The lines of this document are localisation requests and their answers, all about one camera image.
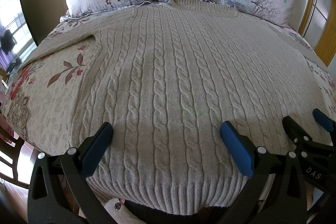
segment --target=curtain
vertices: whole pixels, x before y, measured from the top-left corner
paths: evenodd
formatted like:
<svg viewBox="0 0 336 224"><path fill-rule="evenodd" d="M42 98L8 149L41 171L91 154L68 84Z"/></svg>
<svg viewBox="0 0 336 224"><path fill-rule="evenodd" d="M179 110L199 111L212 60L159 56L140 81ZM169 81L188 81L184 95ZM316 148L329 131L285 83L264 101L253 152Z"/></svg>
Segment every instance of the curtain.
<svg viewBox="0 0 336 224"><path fill-rule="evenodd" d="M4 34L5 32L5 27L2 25L1 20L0 20L0 36ZM0 46L0 66L4 71L6 71L9 67L9 65L14 61L15 55L13 52L9 52L8 55L6 55L3 50L1 49Z"/></svg>

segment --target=wooden chair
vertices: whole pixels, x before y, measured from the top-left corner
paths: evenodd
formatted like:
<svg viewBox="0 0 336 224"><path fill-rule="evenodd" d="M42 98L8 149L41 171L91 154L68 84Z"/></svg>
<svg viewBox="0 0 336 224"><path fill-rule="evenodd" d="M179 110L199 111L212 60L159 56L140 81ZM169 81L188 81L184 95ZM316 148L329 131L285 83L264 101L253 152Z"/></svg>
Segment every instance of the wooden chair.
<svg viewBox="0 0 336 224"><path fill-rule="evenodd" d="M10 164L7 160L5 160L3 157L0 156L0 161L4 164L8 165L13 170L13 178L10 178L9 176L3 174L0 172L0 178L13 183L17 186L23 187L28 189L28 184L20 182L17 179L17 162L19 159L20 151L22 146L24 145L25 141L22 138L15 139L14 137L10 136L3 128L0 127L0 134L6 137L8 140L11 140L12 143L15 144L15 146L11 146L10 144L6 143L2 139L0 139L0 151L10 157L13 160L13 163Z"/></svg>

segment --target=cable knit pattern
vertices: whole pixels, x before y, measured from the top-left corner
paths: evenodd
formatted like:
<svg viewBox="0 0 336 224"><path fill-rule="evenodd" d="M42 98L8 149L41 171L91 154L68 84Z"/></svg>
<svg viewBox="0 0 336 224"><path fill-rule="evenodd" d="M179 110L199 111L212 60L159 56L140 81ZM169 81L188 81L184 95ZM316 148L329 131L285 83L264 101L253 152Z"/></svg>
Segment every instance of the cable knit pattern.
<svg viewBox="0 0 336 224"><path fill-rule="evenodd" d="M312 117L327 111L305 58L263 20L192 0L106 12L49 37L23 67L57 51L67 60L78 51L70 45L90 35L86 71L71 82L66 141L78 147L103 122L113 125L87 179L102 202L125 198L181 215L232 204L247 179L221 140L227 120L270 152L292 149L286 115L329 142Z"/></svg>

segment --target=window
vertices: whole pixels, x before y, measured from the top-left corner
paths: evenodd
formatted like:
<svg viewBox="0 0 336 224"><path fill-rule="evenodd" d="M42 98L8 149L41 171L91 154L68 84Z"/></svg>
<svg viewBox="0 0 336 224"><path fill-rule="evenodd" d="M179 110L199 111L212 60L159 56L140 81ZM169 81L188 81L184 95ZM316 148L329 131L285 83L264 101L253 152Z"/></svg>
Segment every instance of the window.
<svg viewBox="0 0 336 224"><path fill-rule="evenodd" d="M0 23L13 34L17 43L13 48L15 54L19 54L27 43L34 42L22 13L20 0L0 0Z"/></svg>
<svg viewBox="0 0 336 224"><path fill-rule="evenodd" d="M332 0L314 0L303 37L315 49L325 29Z"/></svg>

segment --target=leaf print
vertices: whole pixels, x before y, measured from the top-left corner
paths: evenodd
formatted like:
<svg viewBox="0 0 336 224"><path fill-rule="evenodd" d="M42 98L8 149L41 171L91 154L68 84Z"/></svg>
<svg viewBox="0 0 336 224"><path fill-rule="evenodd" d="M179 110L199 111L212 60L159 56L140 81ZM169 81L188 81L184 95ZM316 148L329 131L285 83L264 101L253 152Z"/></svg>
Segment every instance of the leaf print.
<svg viewBox="0 0 336 224"><path fill-rule="evenodd" d="M63 64L65 65L65 67L73 68L73 65L71 65L71 63L69 63L67 61L64 61Z"/></svg>
<svg viewBox="0 0 336 224"><path fill-rule="evenodd" d="M45 60L45 59L49 58L51 55L52 55L52 54L49 54L49 55L47 55L47 56L45 56L45 57L42 57L41 60Z"/></svg>
<svg viewBox="0 0 336 224"><path fill-rule="evenodd" d="M59 34L61 34L61 32L56 30L56 31L48 34L47 38L54 38L54 37L56 37Z"/></svg>
<svg viewBox="0 0 336 224"><path fill-rule="evenodd" d="M79 54L77 56L77 64L78 65L81 65L83 63L83 55L82 54Z"/></svg>
<svg viewBox="0 0 336 224"><path fill-rule="evenodd" d="M54 75L52 78L50 78L47 87L49 87L52 83L55 83L58 80L58 78L61 76L62 73L63 72L60 72L60 73Z"/></svg>
<svg viewBox="0 0 336 224"><path fill-rule="evenodd" d="M73 68L73 69L68 73L68 75L65 77L65 85L67 85L67 83L71 80L71 78L72 78L72 74L75 72L75 70L76 70L77 68L78 68L78 67Z"/></svg>
<svg viewBox="0 0 336 224"><path fill-rule="evenodd" d="M310 69L311 72L314 72L314 69L313 69L313 65L309 65L309 63L307 62L308 64L308 68Z"/></svg>
<svg viewBox="0 0 336 224"><path fill-rule="evenodd" d="M105 2L106 2L107 5L110 5L111 8L114 8L113 5L112 5L112 2L110 0L105 0Z"/></svg>
<svg viewBox="0 0 336 224"><path fill-rule="evenodd" d="M27 106L27 105L28 105L28 102L29 102L29 96L24 96L24 97L23 97L23 102L22 102L22 104L23 104L24 106Z"/></svg>

